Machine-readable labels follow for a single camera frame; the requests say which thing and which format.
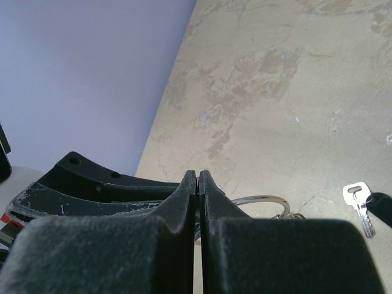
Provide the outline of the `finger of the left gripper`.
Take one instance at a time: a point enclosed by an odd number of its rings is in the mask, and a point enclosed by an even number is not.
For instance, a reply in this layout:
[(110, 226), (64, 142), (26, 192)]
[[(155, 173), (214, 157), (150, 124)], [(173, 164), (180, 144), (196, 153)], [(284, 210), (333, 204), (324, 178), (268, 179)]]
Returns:
[(119, 216), (147, 213), (178, 187), (176, 183), (122, 175), (70, 152), (8, 204), (11, 221), (42, 216)]

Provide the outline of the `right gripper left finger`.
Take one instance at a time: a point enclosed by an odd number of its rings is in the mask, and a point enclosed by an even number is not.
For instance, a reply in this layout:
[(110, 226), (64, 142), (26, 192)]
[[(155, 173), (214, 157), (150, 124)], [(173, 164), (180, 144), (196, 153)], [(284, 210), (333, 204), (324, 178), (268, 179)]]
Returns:
[(45, 216), (18, 234), (2, 293), (192, 293), (196, 175), (140, 216)]

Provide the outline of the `black key tag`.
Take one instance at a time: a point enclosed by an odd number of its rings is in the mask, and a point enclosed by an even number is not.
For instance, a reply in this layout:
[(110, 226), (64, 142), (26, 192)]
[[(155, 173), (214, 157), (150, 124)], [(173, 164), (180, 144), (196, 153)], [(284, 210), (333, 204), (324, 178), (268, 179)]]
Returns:
[(389, 228), (392, 227), (392, 198), (382, 192), (373, 192), (366, 200), (367, 210)]

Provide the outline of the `metal keyring with keys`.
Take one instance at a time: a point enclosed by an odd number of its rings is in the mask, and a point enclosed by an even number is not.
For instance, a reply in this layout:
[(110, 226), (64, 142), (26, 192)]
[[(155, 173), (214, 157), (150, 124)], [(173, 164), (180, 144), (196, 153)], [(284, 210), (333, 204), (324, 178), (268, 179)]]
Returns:
[(242, 212), (256, 219), (305, 220), (300, 213), (293, 211), (289, 202), (275, 195), (251, 195), (227, 198)]

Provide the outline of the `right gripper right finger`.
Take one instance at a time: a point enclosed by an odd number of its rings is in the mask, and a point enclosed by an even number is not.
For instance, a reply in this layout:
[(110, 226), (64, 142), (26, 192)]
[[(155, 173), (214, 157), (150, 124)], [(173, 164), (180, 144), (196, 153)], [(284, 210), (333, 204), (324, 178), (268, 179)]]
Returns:
[(360, 232), (344, 220), (257, 219), (199, 177), (205, 293), (383, 293)]

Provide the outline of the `silver key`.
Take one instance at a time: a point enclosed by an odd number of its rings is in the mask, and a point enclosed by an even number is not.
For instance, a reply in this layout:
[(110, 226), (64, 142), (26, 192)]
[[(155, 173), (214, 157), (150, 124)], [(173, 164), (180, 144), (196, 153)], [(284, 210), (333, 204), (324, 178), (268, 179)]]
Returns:
[(360, 218), (365, 237), (372, 239), (375, 235), (374, 227), (368, 216), (367, 200), (371, 191), (365, 182), (349, 184), (343, 187), (342, 195), (347, 205), (352, 206)]

